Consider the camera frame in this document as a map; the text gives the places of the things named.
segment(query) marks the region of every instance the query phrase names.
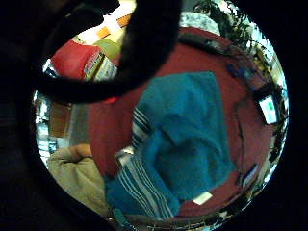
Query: hand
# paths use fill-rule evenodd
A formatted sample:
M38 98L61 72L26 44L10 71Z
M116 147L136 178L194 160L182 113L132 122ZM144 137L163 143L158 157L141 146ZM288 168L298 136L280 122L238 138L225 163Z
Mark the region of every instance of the hand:
M76 159L76 161L79 161L83 158L92 157L90 145L87 143L81 143L75 146L70 146L68 150L74 156L74 159Z

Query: red cushion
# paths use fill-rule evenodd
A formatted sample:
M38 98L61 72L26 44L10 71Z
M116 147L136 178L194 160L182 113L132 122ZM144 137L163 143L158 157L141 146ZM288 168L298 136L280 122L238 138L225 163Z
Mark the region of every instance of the red cushion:
M51 63L60 75L82 80L86 75L86 64L99 51L98 46L83 45L70 39L51 58Z

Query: blue towel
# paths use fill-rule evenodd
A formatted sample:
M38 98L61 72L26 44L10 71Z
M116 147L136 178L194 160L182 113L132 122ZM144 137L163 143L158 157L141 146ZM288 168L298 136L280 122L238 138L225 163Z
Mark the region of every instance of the blue towel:
M234 169L213 72L154 78L134 111L136 154L108 181L107 201L125 214L162 220L223 184Z

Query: red carpet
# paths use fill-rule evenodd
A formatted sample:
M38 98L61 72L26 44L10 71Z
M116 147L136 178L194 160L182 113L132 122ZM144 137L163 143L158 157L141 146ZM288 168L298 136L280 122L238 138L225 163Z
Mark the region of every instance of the red carpet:
M229 44L229 41L224 38L198 29L187 28L182 31L216 39L223 45ZM241 80L234 79L227 71L226 65L234 62L231 58L211 55L187 45L178 44L168 62L156 76L206 70L215 72L223 99L232 160L237 167L240 167L242 140L234 108L236 103L247 96L248 90ZM260 87L262 84L264 83L260 78L255 76L253 86ZM90 106L90 144L93 159L102 175L115 176L118 171L114 154L131 143L132 112L145 87L146 85L143 85L127 93L114 104L99 102ZM251 96L240 107L239 118L244 129L246 145L244 172L247 173L254 164L258 164L258 170L260 170L269 152L273 128L264 124ZM213 197L209 201L201 206L193 202L185 203L179 217L206 215L228 205L241 193L241 188L237 185L238 178L239 172L235 170L225 184L210 192Z

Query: person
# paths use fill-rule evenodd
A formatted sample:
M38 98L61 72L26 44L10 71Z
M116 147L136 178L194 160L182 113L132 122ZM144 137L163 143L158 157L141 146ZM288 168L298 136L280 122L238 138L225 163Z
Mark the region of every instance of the person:
M105 199L104 179L92 159L87 143L58 149L47 160L47 167L70 196L102 217L110 215Z

